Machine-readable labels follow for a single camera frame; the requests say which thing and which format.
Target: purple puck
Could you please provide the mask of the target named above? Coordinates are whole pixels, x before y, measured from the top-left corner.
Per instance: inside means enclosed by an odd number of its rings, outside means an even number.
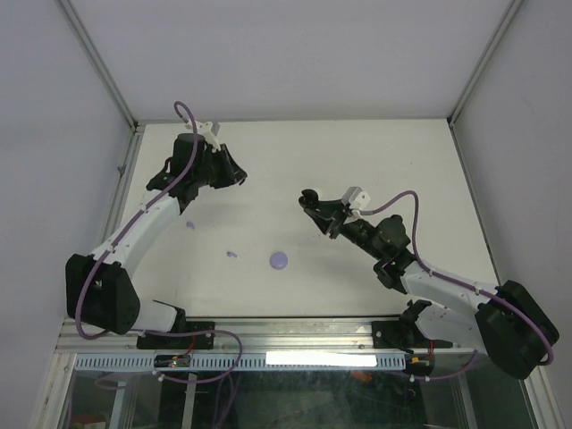
[[[272,253],[272,256],[270,257],[270,265],[274,270],[281,270],[283,268],[286,268],[287,264],[288,264],[288,257],[286,256],[285,253],[282,252]]]

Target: purple disc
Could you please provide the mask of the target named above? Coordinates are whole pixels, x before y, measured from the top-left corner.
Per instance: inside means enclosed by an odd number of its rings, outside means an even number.
[[[282,268],[285,268],[287,264],[288,264],[288,257],[286,256],[285,253],[282,252],[272,253],[272,256],[270,257],[270,265],[274,270],[281,270]]]

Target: white table surface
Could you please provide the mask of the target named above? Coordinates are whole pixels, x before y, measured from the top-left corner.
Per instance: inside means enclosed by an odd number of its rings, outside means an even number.
[[[182,132],[180,124],[146,127],[123,221],[135,212]],[[372,196],[368,208],[404,189],[416,190],[422,257],[495,282],[444,120],[225,122],[219,139],[248,179],[241,187],[199,191],[141,261],[133,279],[140,297],[195,316],[401,313],[411,297],[385,289],[368,254],[342,237],[321,235],[299,207],[303,189],[319,188],[323,198],[338,199],[349,186]],[[387,215],[394,213],[403,216],[410,234],[413,199],[400,201]],[[282,271],[269,264],[275,251],[289,258]]]

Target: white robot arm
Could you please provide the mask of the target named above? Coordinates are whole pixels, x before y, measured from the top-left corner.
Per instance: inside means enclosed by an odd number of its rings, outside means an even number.
[[[405,195],[416,201],[413,241],[397,214],[377,226],[361,218],[383,211]],[[462,344],[486,353],[505,373],[519,379],[551,362],[551,346],[559,333],[524,286],[512,281],[502,286],[475,282],[421,260],[415,243],[415,192],[403,192],[373,212],[364,210],[369,199],[358,187],[332,201],[320,201],[314,190],[305,189],[299,204],[322,233],[331,239],[342,235],[374,257],[378,261],[374,271],[386,288],[427,299],[410,301],[398,328],[382,331],[386,342],[408,352],[426,340]],[[410,243],[413,253],[408,250]]]
[[[216,127],[211,122],[198,124],[196,148],[192,133],[180,134],[172,157],[147,185],[138,212],[89,255],[73,255],[68,260],[67,310],[76,322],[80,319],[119,334],[184,328],[183,309],[139,299],[130,278],[156,238],[183,213],[200,188],[226,188],[246,180],[246,172],[234,162],[226,145],[218,143]]]

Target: glass panel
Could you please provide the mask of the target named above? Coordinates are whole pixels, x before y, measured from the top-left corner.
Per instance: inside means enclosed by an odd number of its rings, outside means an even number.
[[[467,355],[437,359],[447,372]],[[199,380],[218,374],[170,373]],[[379,371],[276,370],[189,387],[149,373],[83,371],[74,373],[70,398],[60,427],[74,429],[535,427],[520,382],[486,359],[465,377],[429,383]]]

